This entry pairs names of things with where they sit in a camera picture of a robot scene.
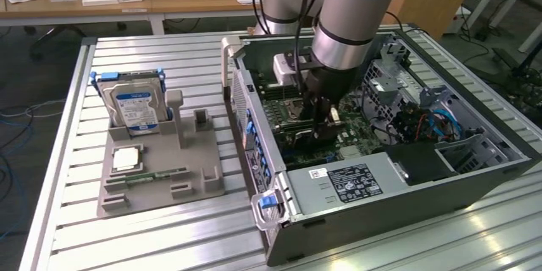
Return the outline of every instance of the blue latch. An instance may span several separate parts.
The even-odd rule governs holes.
[[[275,207],[279,203],[276,202],[275,195],[268,195],[259,200],[260,209],[268,209]]]
[[[161,92],[165,92],[165,73],[161,68],[157,68],[156,71],[159,73]]]
[[[248,124],[247,124],[247,133],[251,133],[252,126],[253,126],[253,123],[252,123],[252,121],[249,121]]]
[[[116,81],[119,79],[119,72],[104,72],[100,79],[101,81]]]
[[[99,83],[96,82],[96,76],[97,76],[97,73],[95,71],[92,71],[91,72],[91,85],[96,89],[96,92],[99,93],[99,96],[101,97]]]

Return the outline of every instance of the blue cable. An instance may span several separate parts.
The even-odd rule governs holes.
[[[444,117],[448,118],[451,124],[454,125],[455,129],[458,130],[459,139],[460,139],[462,138],[462,130],[460,130],[460,127],[459,127],[459,123],[456,122],[456,120],[455,120],[454,116],[451,115],[451,113],[446,109],[435,109],[432,111],[432,113],[434,114],[440,114],[440,115],[443,115]]]
[[[4,123],[4,124],[6,124],[6,125],[9,125],[9,126],[24,127],[24,129],[26,129],[26,130],[29,131],[29,132],[28,132],[28,137],[21,141],[21,143],[20,143],[18,145],[16,145],[9,151],[6,151],[5,153],[0,154],[1,159],[2,159],[4,162],[5,162],[5,166],[0,166],[0,170],[1,170],[6,175],[9,175],[10,179],[13,180],[14,187],[17,188],[18,193],[20,193],[20,197],[21,197],[21,213],[20,213],[18,220],[13,223],[13,225],[12,225],[10,228],[4,232],[4,234],[1,234],[1,236],[0,236],[0,241],[1,241],[1,240],[5,238],[5,236],[21,225],[21,223],[24,222],[24,219],[26,218],[26,215],[28,215],[26,193],[25,193],[25,191],[24,191],[24,189],[22,189],[22,185],[21,185],[21,183],[20,183],[20,181],[18,181],[17,175],[16,175],[14,172],[10,170],[8,161],[5,160],[5,155],[10,155],[17,149],[20,149],[21,147],[25,146],[25,144],[28,143],[28,141],[29,141],[30,138],[32,138],[33,129],[32,129],[32,126],[28,125],[28,124],[17,124],[17,123],[12,123],[12,122],[5,122],[5,121],[2,121],[2,120],[0,120],[0,123]]]
[[[26,218],[26,214],[28,214],[28,210],[26,210],[26,193],[24,192],[22,186],[20,184],[17,175],[13,173],[13,171],[10,170],[9,167],[5,166],[0,166],[0,170],[2,170],[4,172],[6,171],[8,175],[12,176],[13,182],[14,182],[14,186],[17,187],[20,196],[21,196],[21,213],[20,213],[20,217],[16,223],[13,223],[13,225],[10,226],[10,228],[4,232],[4,234],[1,234],[0,236],[0,241],[4,239],[4,237],[21,225],[21,222],[24,221],[24,219]]]
[[[0,120],[0,123],[4,123],[4,124],[10,125],[10,126],[24,127],[24,129],[26,129],[29,131],[28,132],[28,137],[21,141],[21,143],[18,145],[16,145],[9,151],[4,152],[4,155],[10,155],[17,149],[20,149],[22,146],[25,146],[25,144],[30,140],[32,135],[33,135],[33,129],[32,129],[32,126],[28,125],[28,124],[18,124],[18,123],[12,123],[12,122],[5,122],[2,120]]]

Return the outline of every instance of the gray 3d printed holder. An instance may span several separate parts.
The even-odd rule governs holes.
[[[165,92],[173,109],[159,133],[131,137],[108,129],[97,216],[108,217],[223,195],[219,146],[207,110],[180,118],[181,91]]]

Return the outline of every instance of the floor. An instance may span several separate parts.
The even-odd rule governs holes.
[[[496,3],[500,0],[492,0],[483,16],[487,17]],[[479,0],[466,0],[467,8],[474,9]],[[542,12],[530,8],[522,2],[516,2],[508,16],[504,18],[500,28],[500,37],[491,36],[483,43],[488,48],[500,47],[511,52],[511,55],[522,60],[524,55],[516,51],[522,41],[527,38],[530,32],[542,20]],[[252,17],[235,18],[208,18],[196,24],[197,20],[184,20],[181,22],[168,22],[168,34],[183,33],[192,29],[193,32],[211,32],[223,30],[243,30],[245,26],[252,26],[255,19]],[[482,26],[483,19],[471,30]],[[80,28],[88,36],[140,36],[149,35],[151,27],[147,22],[127,23],[128,29],[117,30],[115,23],[97,23],[81,25]],[[48,100],[62,99],[68,92],[73,64],[77,58],[80,38],[66,32],[42,47],[44,59],[40,62],[32,62],[28,57],[28,48],[33,40],[42,35],[49,27],[36,27],[37,34],[28,36],[21,27],[13,27],[9,33],[1,37],[1,33],[8,31],[0,29],[0,109],[12,106],[29,106],[42,103]],[[483,49],[466,43],[456,36],[444,36],[439,41],[444,48],[456,56],[459,60],[478,54]],[[491,55],[480,56],[468,64],[474,67],[482,67],[487,71],[495,70],[499,66],[491,61]],[[542,55],[538,55],[534,67],[542,67]],[[61,104],[52,104],[36,111],[36,115],[49,114],[61,110]],[[0,110],[4,113],[20,112],[21,109]],[[9,122],[25,125],[29,117],[21,116],[10,119]],[[0,235],[9,230],[13,223],[20,225],[14,229],[14,234],[0,239],[0,269],[16,270],[26,232],[29,229],[30,216],[36,207],[42,177],[45,174],[49,153],[57,132],[60,116],[34,118],[32,122],[32,138],[17,151],[9,156],[10,167],[20,179],[24,195],[13,189],[9,196],[0,202]],[[22,127],[0,124],[0,142],[4,143]],[[6,148],[10,150],[18,144],[14,143]],[[5,192],[8,183],[0,183],[0,194]],[[21,207],[26,207],[26,214],[20,220]]]

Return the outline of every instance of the slotted metal surface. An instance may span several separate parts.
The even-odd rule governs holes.
[[[542,170],[531,169],[467,209],[269,268],[232,143],[220,89],[220,39],[243,32],[99,39],[81,49],[72,82],[72,111],[52,156],[22,270],[495,270],[542,266]],[[414,41],[540,152],[540,130],[472,78],[426,36]],[[99,220],[96,198],[107,111],[88,73],[163,67],[168,88],[181,88],[181,115],[212,115],[227,194],[128,216]],[[412,71],[439,81],[419,60]]]

